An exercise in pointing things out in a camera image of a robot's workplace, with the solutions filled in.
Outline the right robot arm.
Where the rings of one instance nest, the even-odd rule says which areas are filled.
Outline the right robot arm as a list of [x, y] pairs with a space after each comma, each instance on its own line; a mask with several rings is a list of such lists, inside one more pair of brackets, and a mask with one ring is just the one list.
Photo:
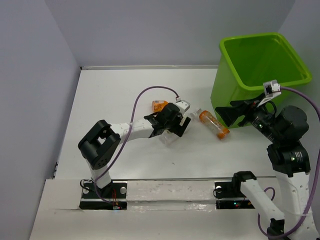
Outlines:
[[251, 171], [234, 173], [230, 182], [216, 189], [216, 197], [246, 197], [258, 212], [269, 221], [263, 234], [270, 240], [318, 240], [311, 203], [315, 189], [309, 188], [310, 160], [300, 142], [308, 131], [307, 115], [296, 106], [286, 106], [280, 113], [269, 112], [260, 98], [231, 101], [229, 106], [215, 111], [229, 127], [239, 117], [239, 126], [250, 123], [271, 144], [267, 155], [277, 178], [283, 209], [280, 210], [260, 187]]

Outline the clear bottle apple label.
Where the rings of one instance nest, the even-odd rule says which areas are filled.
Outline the clear bottle apple label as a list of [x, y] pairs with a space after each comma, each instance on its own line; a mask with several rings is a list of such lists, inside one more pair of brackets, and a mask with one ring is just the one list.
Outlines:
[[[193, 111], [187, 112], [183, 115], [184, 118], [189, 117], [190, 118], [190, 123], [188, 124], [187, 128], [184, 131], [184, 135], [195, 125], [195, 122], [199, 121], [199, 114], [201, 113], [202, 109], [197, 108], [194, 109]], [[180, 139], [179, 136], [176, 134], [165, 130], [162, 135], [160, 135], [159, 140], [166, 146], [169, 146], [176, 140]]]

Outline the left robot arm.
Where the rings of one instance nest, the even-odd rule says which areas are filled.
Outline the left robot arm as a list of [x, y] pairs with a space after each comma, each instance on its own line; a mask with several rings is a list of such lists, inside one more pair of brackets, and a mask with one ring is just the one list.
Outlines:
[[136, 139], [149, 139], [169, 131], [182, 137], [191, 118], [185, 113], [190, 104], [181, 100], [168, 103], [156, 113], [144, 116], [132, 123], [109, 124], [99, 120], [78, 143], [78, 149], [86, 160], [93, 181], [93, 191], [104, 198], [110, 194], [112, 179], [109, 163], [118, 146]]

